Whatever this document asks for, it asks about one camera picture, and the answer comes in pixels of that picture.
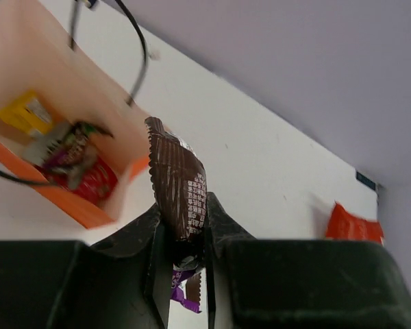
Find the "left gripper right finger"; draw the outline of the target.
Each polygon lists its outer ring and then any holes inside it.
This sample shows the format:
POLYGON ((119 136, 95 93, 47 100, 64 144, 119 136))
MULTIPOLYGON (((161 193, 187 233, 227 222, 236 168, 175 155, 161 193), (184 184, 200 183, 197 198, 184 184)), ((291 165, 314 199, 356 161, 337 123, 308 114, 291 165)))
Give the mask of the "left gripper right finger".
POLYGON ((209 328, 411 328, 392 256, 366 241, 256 239, 207 194, 209 328))

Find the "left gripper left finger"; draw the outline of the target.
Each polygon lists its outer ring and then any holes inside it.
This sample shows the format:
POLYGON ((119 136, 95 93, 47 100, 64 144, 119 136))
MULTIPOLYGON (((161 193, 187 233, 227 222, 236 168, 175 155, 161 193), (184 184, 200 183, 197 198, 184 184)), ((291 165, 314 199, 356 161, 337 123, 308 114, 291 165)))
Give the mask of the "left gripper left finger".
POLYGON ((0 328, 165 328, 172 263, 152 206, 105 239, 0 241, 0 328))

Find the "red snack pouch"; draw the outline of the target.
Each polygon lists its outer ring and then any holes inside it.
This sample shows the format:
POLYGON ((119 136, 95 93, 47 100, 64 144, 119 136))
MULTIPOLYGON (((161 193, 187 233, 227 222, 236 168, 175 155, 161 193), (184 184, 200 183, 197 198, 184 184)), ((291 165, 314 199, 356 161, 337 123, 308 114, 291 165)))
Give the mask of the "red snack pouch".
POLYGON ((115 172, 99 156, 84 170, 46 173, 45 177, 96 206, 102 205, 111 196, 118 182, 115 172))

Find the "large red chip bag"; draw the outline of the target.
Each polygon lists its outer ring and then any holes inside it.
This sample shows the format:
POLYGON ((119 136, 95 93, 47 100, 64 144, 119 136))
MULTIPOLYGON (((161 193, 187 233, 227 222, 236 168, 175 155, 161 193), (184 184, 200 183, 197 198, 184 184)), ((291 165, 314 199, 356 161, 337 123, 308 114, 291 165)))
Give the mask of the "large red chip bag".
POLYGON ((384 233, 378 221, 357 217, 335 203, 330 215, 325 238, 348 241, 372 241, 384 244, 384 233))

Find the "brown white snack wrapper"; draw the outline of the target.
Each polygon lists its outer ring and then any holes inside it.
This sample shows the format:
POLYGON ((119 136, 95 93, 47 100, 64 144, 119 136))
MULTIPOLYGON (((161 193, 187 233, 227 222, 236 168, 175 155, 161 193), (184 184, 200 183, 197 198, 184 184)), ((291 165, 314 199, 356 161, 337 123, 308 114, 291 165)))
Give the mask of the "brown white snack wrapper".
POLYGON ((166 130, 159 118, 148 117, 145 125, 155 202, 171 235, 171 299, 199 314, 201 287, 194 287, 193 292, 189 292, 186 284, 200 278, 204 268, 206 171, 193 148, 166 130))

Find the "purple brown snack wrapper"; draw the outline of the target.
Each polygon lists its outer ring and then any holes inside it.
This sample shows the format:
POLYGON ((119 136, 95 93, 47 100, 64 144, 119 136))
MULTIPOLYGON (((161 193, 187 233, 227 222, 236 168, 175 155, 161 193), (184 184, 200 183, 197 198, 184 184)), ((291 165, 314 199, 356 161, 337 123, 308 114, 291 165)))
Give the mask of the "purple brown snack wrapper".
POLYGON ((114 137, 101 126, 76 121, 64 137, 58 140, 58 145, 49 149, 41 168, 47 173, 65 175, 67 188, 72 191, 77 189, 85 172, 97 160, 97 150, 90 145, 92 134, 114 137))

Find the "yellow snack bar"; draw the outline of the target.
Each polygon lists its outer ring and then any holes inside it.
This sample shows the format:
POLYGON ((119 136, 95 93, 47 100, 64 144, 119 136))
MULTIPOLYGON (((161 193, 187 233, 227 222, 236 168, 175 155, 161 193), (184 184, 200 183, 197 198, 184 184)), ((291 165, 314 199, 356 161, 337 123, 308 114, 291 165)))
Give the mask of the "yellow snack bar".
POLYGON ((54 127, 52 116, 33 90, 0 109, 0 119, 32 138, 44 136, 54 127))

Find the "silver blue snack packet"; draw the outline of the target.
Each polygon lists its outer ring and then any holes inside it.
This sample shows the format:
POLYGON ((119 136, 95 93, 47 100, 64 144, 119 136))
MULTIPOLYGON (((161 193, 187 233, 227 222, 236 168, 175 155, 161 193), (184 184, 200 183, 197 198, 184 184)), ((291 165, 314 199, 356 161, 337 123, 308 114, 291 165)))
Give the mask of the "silver blue snack packet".
POLYGON ((70 128, 71 124, 68 121, 58 123, 52 130, 30 143, 23 151, 22 159, 33 165, 42 166, 60 146, 70 128))

